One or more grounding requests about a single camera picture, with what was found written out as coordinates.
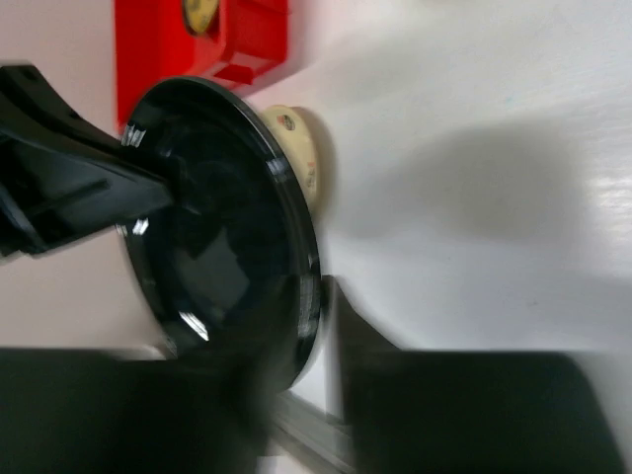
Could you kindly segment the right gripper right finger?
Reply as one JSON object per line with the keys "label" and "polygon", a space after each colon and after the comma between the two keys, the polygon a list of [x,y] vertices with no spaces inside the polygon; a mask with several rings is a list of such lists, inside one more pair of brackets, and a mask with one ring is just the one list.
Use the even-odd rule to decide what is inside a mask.
{"label": "right gripper right finger", "polygon": [[357,473],[626,473],[588,375],[570,355],[403,349],[323,289]]}

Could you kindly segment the black plate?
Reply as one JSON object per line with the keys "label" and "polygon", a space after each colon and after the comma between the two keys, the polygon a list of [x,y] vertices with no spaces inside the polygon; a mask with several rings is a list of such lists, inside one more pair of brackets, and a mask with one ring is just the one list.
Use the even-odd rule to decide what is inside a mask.
{"label": "black plate", "polygon": [[121,139],[174,188],[172,205],[124,227],[171,353],[273,349],[283,382],[293,384],[325,298],[308,204],[267,124],[227,89],[174,77],[141,98]]}

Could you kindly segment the cream floral plate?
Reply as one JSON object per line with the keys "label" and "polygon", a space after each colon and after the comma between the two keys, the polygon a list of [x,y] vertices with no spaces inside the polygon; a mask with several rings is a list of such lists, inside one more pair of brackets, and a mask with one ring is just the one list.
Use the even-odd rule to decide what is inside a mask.
{"label": "cream floral plate", "polygon": [[336,182],[336,151],[326,124],[303,107],[272,105],[260,117],[287,156],[311,214],[321,219]]}

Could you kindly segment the yellow patterned plate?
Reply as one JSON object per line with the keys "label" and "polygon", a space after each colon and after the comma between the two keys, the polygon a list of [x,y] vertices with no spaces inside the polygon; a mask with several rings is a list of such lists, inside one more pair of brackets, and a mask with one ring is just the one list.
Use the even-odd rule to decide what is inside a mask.
{"label": "yellow patterned plate", "polygon": [[219,0],[182,0],[181,10],[185,28],[193,36],[203,36],[213,25]]}

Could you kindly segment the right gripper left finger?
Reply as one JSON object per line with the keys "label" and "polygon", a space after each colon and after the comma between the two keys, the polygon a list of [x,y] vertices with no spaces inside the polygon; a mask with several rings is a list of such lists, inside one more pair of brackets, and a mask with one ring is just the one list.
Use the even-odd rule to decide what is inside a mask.
{"label": "right gripper left finger", "polygon": [[36,67],[2,66],[2,257],[48,253],[172,202],[146,154],[83,119]]}

